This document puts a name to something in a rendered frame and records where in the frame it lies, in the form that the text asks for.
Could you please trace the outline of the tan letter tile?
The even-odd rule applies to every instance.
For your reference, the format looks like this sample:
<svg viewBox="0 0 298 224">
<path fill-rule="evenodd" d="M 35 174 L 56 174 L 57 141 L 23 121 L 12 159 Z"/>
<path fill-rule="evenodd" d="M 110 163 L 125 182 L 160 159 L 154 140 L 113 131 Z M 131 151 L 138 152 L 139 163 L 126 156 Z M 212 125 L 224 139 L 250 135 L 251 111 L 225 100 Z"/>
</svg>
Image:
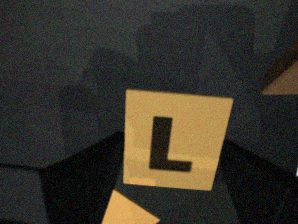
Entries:
<svg viewBox="0 0 298 224">
<path fill-rule="evenodd" d="M 160 216 L 114 187 L 102 224 L 156 224 Z"/>
<path fill-rule="evenodd" d="M 233 100 L 127 88 L 123 183 L 211 190 Z"/>
</svg>

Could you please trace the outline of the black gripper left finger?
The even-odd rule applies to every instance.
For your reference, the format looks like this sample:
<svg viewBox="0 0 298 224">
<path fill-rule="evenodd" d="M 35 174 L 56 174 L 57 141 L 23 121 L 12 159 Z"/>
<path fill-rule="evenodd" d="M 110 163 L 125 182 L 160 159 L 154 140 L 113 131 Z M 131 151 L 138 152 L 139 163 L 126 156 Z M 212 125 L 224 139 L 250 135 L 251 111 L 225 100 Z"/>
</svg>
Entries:
<svg viewBox="0 0 298 224">
<path fill-rule="evenodd" d="M 0 163 L 0 219 L 29 224 L 102 224 L 121 169 L 118 131 L 49 167 Z"/>
</svg>

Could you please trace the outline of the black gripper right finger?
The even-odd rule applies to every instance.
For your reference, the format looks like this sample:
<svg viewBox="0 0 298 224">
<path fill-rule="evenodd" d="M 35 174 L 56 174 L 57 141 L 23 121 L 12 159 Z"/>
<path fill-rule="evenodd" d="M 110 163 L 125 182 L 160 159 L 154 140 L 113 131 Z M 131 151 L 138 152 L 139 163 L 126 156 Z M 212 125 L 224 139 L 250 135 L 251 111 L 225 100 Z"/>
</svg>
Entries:
<svg viewBox="0 0 298 224">
<path fill-rule="evenodd" d="M 219 160 L 240 224 L 298 224 L 298 176 L 231 141 Z"/>
</svg>

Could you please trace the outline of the tan wooden board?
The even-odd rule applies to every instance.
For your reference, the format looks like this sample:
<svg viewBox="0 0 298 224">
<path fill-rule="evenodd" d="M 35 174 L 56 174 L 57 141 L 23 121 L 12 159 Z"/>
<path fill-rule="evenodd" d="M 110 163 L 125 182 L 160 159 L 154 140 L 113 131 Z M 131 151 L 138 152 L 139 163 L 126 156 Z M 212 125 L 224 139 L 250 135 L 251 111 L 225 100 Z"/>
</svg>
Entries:
<svg viewBox="0 0 298 224">
<path fill-rule="evenodd" d="M 298 94 L 298 40 L 265 72 L 261 93 Z"/>
</svg>

